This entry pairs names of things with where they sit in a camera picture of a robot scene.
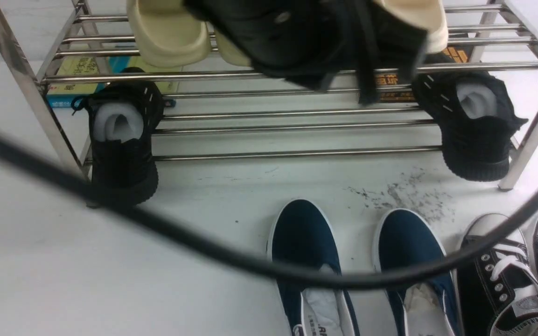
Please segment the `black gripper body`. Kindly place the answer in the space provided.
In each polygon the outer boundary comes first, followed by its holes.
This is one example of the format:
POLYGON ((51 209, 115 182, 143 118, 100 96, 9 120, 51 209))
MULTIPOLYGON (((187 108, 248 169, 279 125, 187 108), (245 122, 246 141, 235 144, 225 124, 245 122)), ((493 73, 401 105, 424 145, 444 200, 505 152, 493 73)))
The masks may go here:
POLYGON ((427 31, 371 0, 185 0, 269 78, 326 91, 341 71, 356 76, 358 102, 379 100, 376 71, 411 79, 427 50, 427 31))

